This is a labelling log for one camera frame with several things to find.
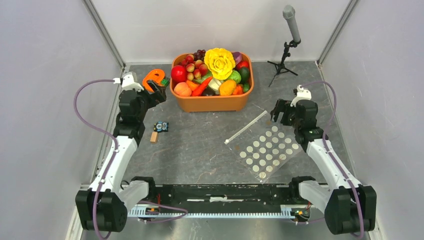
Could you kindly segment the clear polka-dot zip bag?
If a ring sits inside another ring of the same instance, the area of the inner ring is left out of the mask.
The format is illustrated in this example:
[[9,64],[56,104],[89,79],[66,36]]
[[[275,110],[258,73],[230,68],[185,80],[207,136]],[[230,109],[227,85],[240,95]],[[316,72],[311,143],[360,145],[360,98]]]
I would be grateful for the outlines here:
[[303,151],[295,140],[294,130],[272,122],[266,110],[228,137],[224,144],[261,184]]

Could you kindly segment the red toy chili pepper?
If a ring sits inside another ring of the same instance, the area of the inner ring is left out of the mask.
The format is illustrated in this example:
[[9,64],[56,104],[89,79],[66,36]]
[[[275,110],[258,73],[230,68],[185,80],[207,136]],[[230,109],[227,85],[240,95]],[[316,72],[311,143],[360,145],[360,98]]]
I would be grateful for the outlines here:
[[191,92],[191,97],[199,97],[206,87],[209,85],[210,81],[213,79],[212,76],[206,78],[195,90]]

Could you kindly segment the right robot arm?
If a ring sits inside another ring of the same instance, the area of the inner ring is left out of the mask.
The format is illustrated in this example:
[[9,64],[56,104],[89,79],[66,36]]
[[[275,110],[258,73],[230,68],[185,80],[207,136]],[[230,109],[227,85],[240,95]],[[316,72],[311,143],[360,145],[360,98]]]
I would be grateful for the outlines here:
[[271,121],[294,129],[296,143],[315,162],[328,188],[312,177],[295,177],[289,199],[295,204],[309,201],[323,215],[334,235],[373,231],[376,226],[377,193],[370,185],[357,180],[333,150],[325,131],[317,125],[318,104],[312,100],[278,99],[271,111]]

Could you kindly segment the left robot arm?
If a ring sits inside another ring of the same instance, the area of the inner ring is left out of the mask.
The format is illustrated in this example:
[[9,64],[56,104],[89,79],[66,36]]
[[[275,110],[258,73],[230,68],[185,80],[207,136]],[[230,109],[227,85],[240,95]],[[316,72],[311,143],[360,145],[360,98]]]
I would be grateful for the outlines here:
[[157,190],[151,177],[136,177],[126,189],[121,188],[124,173],[132,155],[140,145],[145,131],[144,118],[149,109],[166,101],[166,89],[150,82],[153,92],[123,90],[119,94],[119,112],[113,133],[105,134],[112,145],[100,172],[87,190],[75,196],[79,219],[84,230],[121,232],[126,225],[128,212],[140,200],[153,203]]

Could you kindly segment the yellow toy mango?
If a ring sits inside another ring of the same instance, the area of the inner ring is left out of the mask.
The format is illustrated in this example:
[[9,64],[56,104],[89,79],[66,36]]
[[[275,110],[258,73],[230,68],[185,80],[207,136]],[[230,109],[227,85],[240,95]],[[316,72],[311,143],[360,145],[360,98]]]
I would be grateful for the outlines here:
[[237,87],[237,83],[233,79],[226,80],[219,88],[220,96],[231,96]]

